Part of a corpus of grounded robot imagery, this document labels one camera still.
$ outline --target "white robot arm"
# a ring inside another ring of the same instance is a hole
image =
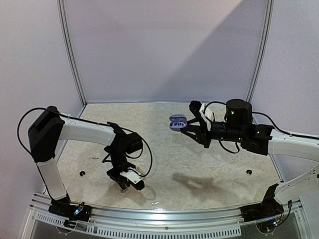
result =
[[[73,206],[70,201],[54,159],[58,140],[78,140],[105,146],[113,166],[107,175],[123,191],[130,185],[137,190],[144,188],[142,177],[145,175],[140,175],[126,157],[143,148],[142,138],[136,132],[126,134],[115,123],[98,124],[66,116],[52,106],[44,110],[29,128],[28,137],[30,154],[52,198],[49,212],[69,217],[70,220],[87,221],[91,211],[91,207],[84,203]]]
[[[214,113],[208,109],[212,103],[226,105],[224,122],[215,121]],[[224,140],[240,143],[243,149],[256,154],[284,154],[319,163],[319,136],[287,132],[277,126],[275,129],[272,125],[253,124],[252,106],[248,102],[232,99],[226,104],[210,102],[205,105],[192,101],[189,109],[195,118],[186,121],[183,115],[173,115],[170,128],[191,137],[205,148],[209,147],[213,139],[220,143]],[[256,114],[268,117],[263,113]],[[270,186],[263,202],[241,208],[242,217],[248,222],[275,216],[278,211],[283,212],[283,204],[288,203],[291,207],[292,199],[318,189],[319,164],[297,178]]]
[[[319,140],[293,136],[296,134],[317,137],[294,132],[287,135],[274,129],[270,135],[272,139],[268,144],[268,153],[310,159],[318,162],[318,165],[297,178],[279,184],[274,196],[279,204],[286,204],[291,199],[319,189]]]

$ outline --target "gray wall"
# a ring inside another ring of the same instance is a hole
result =
[[[32,158],[18,144],[18,121],[33,107],[56,105],[78,115],[82,106],[56,1],[2,1],[0,22],[0,237],[17,239],[33,193],[43,190]],[[22,124],[27,146],[27,129],[37,115]]]
[[[269,114],[283,129],[319,135],[319,4],[275,1],[270,35],[257,88],[255,111]],[[267,122],[258,117],[258,122]],[[285,181],[316,165],[305,159],[275,159]],[[319,192],[301,201],[313,238],[319,238]]]
[[[245,98],[266,0],[68,0],[89,102]]]

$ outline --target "vertical metal pole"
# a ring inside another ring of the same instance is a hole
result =
[[[263,62],[266,44],[267,44],[267,39],[268,39],[268,34],[269,34],[269,29],[270,29],[271,16],[272,16],[272,12],[273,12],[273,5],[274,5],[274,0],[268,0],[267,10],[266,10],[266,14],[265,14],[264,27],[263,27],[263,32],[262,32],[260,45],[259,45],[259,53],[258,53],[257,63],[255,66],[254,76],[253,76],[253,79],[251,81],[251,84],[250,84],[250,87],[248,89],[248,93],[246,96],[247,102],[251,102],[253,99],[258,76],[259,76],[261,65]]]
[[[85,106],[87,104],[87,101],[85,99],[84,90],[82,87],[79,72],[77,70],[75,59],[74,59],[74,54],[73,54],[73,49],[72,49],[70,34],[69,34],[69,30],[68,30],[67,19],[66,19],[64,0],[57,0],[57,3],[58,3],[58,10],[59,10],[62,34],[63,34],[63,38],[64,38],[66,52],[67,52],[67,55],[69,58],[69,63],[70,63],[75,87],[76,87],[76,90],[79,94],[80,101],[81,101],[82,105]]]
[[[254,124],[258,124],[258,122],[256,121],[256,119],[254,117],[253,117],[253,123]],[[271,159],[271,161],[272,161],[272,163],[274,165],[275,171],[276,171],[276,173],[277,173],[277,175],[279,177],[280,182],[283,183],[284,182],[284,178],[283,178],[283,175],[282,175],[282,173],[281,173],[281,171],[279,169],[278,164],[276,163],[276,156],[272,155],[272,154],[269,154],[269,156],[270,156],[270,159]]]

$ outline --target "wire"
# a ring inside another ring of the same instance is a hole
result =
[[[213,122],[215,122],[215,121],[216,121],[216,120],[215,120],[215,114],[214,114],[214,112],[212,112],[212,113],[213,113]],[[222,143],[220,140],[219,140],[218,142],[219,142],[220,146],[221,146],[224,150],[226,150],[227,152],[229,152],[229,153],[236,154],[236,153],[239,153],[239,151],[240,151],[240,148],[238,147],[237,142],[235,142],[235,145],[236,145],[236,148],[237,148],[237,152],[233,152],[233,151],[227,149],[227,148],[223,145],[223,143]]]
[[[287,216],[282,220],[282,222],[281,223],[279,223],[279,224],[277,224],[276,225],[276,227],[279,227],[280,225],[282,225],[286,220],[287,220],[287,218],[289,217],[289,215],[290,215],[290,212],[291,212],[291,208],[289,208],[289,211],[288,211],[288,214],[287,214]]]
[[[240,151],[240,148],[238,147],[237,142],[235,142],[235,145],[236,145],[236,148],[237,148],[237,152],[233,152],[233,151],[230,151],[229,149],[225,148],[225,146],[222,144],[222,142],[221,142],[220,140],[219,140],[218,142],[219,142],[220,146],[221,146],[224,150],[226,150],[227,152],[229,152],[229,153],[236,154],[236,153],[239,153],[239,151]]]
[[[66,227],[66,226],[63,225],[64,227],[67,228],[67,229],[66,229],[66,228],[63,228],[63,229],[67,230],[68,232],[62,232],[62,231],[60,231],[59,228],[57,227],[57,225],[55,225],[55,228],[58,230],[59,234],[62,233],[62,234],[67,235],[67,234],[69,234],[69,233],[71,233],[71,232],[74,231],[74,229],[76,228],[76,224],[77,224],[77,222],[75,223],[74,228],[69,228],[69,227]]]
[[[105,156],[105,158],[103,158],[102,163],[111,163],[111,160],[107,160],[110,157],[110,154],[108,153],[108,155]]]
[[[284,213],[283,213],[281,210],[279,210],[279,209],[277,209],[277,211],[280,212],[280,218],[277,220],[277,223],[278,223],[278,222],[280,222],[281,219],[283,218]]]
[[[268,115],[266,115],[265,113],[253,112],[253,114],[265,116],[267,119],[270,120],[270,122],[273,124],[273,126],[275,127],[275,129],[278,130],[278,131],[281,132],[281,133],[284,133],[284,134],[287,134],[287,135],[290,135],[290,136],[294,136],[294,137],[310,138],[310,139],[319,140],[319,137],[308,136],[308,135],[302,135],[302,134],[295,134],[295,133],[289,133],[289,132],[287,132],[287,131],[284,131],[284,130],[280,129],[280,128],[275,124],[275,122],[274,122]]]
[[[208,117],[205,115],[205,112],[206,112],[207,107],[210,106],[211,104],[226,105],[226,103],[223,103],[223,102],[220,102],[220,101],[211,101],[211,102],[209,102],[207,105],[205,105],[204,111],[203,111],[203,115],[205,116],[205,118],[206,118],[209,122],[213,123],[213,121],[211,121],[211,119],[208,118]]]
[[[126,153],[126,157],[127,157],[127,158],[130,158],[130,159],[137,159],[137,158],[140,158],[140,157],[141,157],[142,153],[143,153],[143,148],[141,149],[141,152],[140,152],[139,156],[137,156],[137,157],[132,157],[132,156],[129,156],[129,155]]]
[[[28,111],[21,117],[21,119],[20,119],[20,121],[19,121],[19,123],[18,123],[18,126],[17,126],[17,132],[16,132],[17,138],[18,138],[18,141],[19,141],[20,145],[22,146],[22,148],[23,148],[26,152],[28,152],[28,154],[31,155],[31,157],[32,157],[32,154],[31,154],[30,150],[28,150],[28,149],[25,147],[25,145],[22,143],[22,141],[21,141],[19,131],[20,131],[20,126],[21,126],[21,123],[22,123],[23,119],[24,119],[29,113],[31,113],[31,112],[33,112],[33,111],[37,111],[37,110],[48,111],[48,112],[54,113],[54,114],[56,114],[56,115],[59,115],[59,116],[61,116],[61,117],[69,118],[69,119],[72,119],[72,120],[74,119],[74,120],[78,120],[78,121],[82,121],[82,122],[86,122],[86,123],[92,123],[92,124],[98,124],[98,125],[102,125],[102,126],[108,126],[108,127],[119,128],[119,129],[122,129],[122,130],[126,130],[126,131],[128,131],[128,132],[134,133],[134,131],[132,131],[132,130],[130,130],[130,129],[127,129],[127,128],[120,127],[120,126],[110,125],[110,124],[108,124],[108,123],[97,123],[97,122],[94,122],[94,121],[90,121],[90,120],[87,120],[87,119],[80,119],[80,118],[73,117],[73,116],[66,116],[66,115],[61,114],[61,113],[59,113],[59,112],[55,112],[55,111],[52,111],[52,110],[49,110],[49,109],[46,109],[46,108],[43,108],[43,107],[36,107],[36,108],[33,108],[33,109],[28,110]],[[153,165],[153,155],[152,155],[152,151],[151,151],[151,148],[150,148],[149,144],[146,142],[146,140],[145,140],[143,137],[141,137],[141,139],[142,139],[142,141],[145,143],[145,145],[147,146],[147,148],[148,148],[148,150],[149,150],[149,152],[150,152],[150,157],[151,157],[150,167],[149,167],[147,173],[146,173],[145,175],[140,175],[141,177],[146,177],[146,176],[150,173],[150,171],[151,171],[151,169],[152,169],[152,165]]]
[[[132,169],[132,168],[129,168],[128,170],[129,170],[129,171],[133,171],[133,172],[139,174],[136,170],[134,170],[134,169]]]

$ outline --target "black cylindrical motor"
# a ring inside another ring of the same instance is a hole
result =
[[[231,127],[249,125],[253,122],[252,106],[241,99],[232,99],[226,103],[226,121]]]
[[[210,138],[215,140],[226,140],[240,142],[242,130],[238,127],[228,126],[225,122],[213,122],[210,129]]]

